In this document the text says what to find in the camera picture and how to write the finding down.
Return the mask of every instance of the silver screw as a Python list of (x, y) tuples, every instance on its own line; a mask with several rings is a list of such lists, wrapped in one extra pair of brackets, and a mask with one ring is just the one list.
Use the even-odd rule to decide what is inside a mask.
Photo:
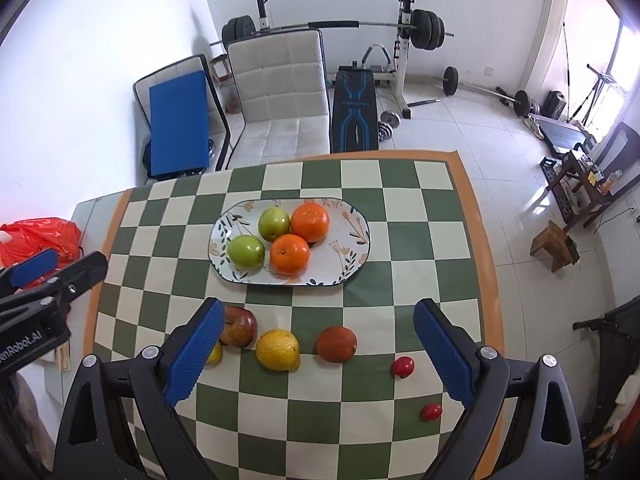
[(153, 359), (160, 353), (157, 346), (148, 346), (142, 351), (142, 357), (145, 359)]
[(498, 352), (496, 351), (495, 348), (492, 348), (491, 346), (483, 346), (480, 349), (480, 355), (485, 359), (495, 359), (498, 357)]
[(95, 355), (89, 354), (84, 359), (82, 359), (82, 366), (86, 368), (91, 368), (93, 365), (96, 364), (97, 361), (98, 361), (98, 358)]
[(542, 362), (549, 368), (553, 368), (558, 364), (558, 360), (552, 355), (546, 354), (542, 356)]

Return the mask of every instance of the floral plate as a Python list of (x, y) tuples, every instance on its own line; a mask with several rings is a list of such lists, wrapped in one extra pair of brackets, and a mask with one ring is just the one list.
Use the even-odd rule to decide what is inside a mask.
[[(271, 244), (258, 233), (258, 220), (265, 209), (280, 206), (289, 215), (303, 203), (315, 202), (329, 214), (329, 232), (310, 245), (306, 269), (297, 276), (278, 273), (269, 263)], [(261, 267), (239, 269), (226, 255), (227, 243), (239, 235), (254, 235), (264, 244)], [(339, 198), (283, 198), (246, 200), (220, 215), (209, 237), (209, 260), (225, 280), (255, 285), (338, 285), (348, 280), (369, 257), (369, 225), (352, 205)]]

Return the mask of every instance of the lemon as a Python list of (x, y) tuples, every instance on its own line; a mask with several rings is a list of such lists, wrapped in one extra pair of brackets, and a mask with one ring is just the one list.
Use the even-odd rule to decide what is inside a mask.
[(222, 361), (222, 343), (218, 341), (216, 345), (213, 347), (211, 354), (209, 354), (209, 358), (207, 359), (207, 364), (217, 365), (220, 361)]
[(255, 345), (255, 356), (269, 370), (295, 372), (300, 366), (300, 345), (288, 330), (274, 328), (260, 336)]

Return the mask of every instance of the red plastic bag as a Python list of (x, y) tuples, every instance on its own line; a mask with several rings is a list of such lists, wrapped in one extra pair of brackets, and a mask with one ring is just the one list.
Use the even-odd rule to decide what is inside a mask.
[[(62, 218), (33, 218), (0, 226), (0, 268), (28, 260), (32, 256), (54, 249), (58, 253), (57, 272), (80, 257), (78, 226)], [(41, 283), (36, 280), (30, 286)]]

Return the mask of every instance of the black weight plate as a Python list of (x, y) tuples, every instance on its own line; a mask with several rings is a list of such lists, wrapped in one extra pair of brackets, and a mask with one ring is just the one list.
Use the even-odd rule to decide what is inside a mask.
[(444, 95), (453, 95), (458, 89), (458, 70), (452, 66), (447, 66), (444, 71), (442, 89), (444, 90)]
[(440, 48), (442, 43), (444, 43), (444, 22), (442, 18), (438, 16), (438, 21), (440, 22), (440, 41), (438, 42), (436, 48)]
[(433, 50), (440, 43), (440, 22), (435, 12), (427, 10), (429, 19), (431, 20), (431, 41), (427, 46), (427, 50)]
[(524, 90), (518, 90), (513, 96), (516, 102), (513, 104), (513, 111), (518, 117), (526, 117), (531, 112), (531, 99)]
[(231, 18), (224, 27), (222, 27), (222, 45), (226, 48), (229, 43), (236, 40), (236, 21), (237, 18)]
[(415, 48), (422, 50), (429, 46), (431, 41), (431, 19), (426, 10), (414, 9), (411, 12), (412, 28), (410, 38), (411, 44)]
[(244, 40), (255, 32), (255, 23), (248, 14), (236, 19), (236, 40)]

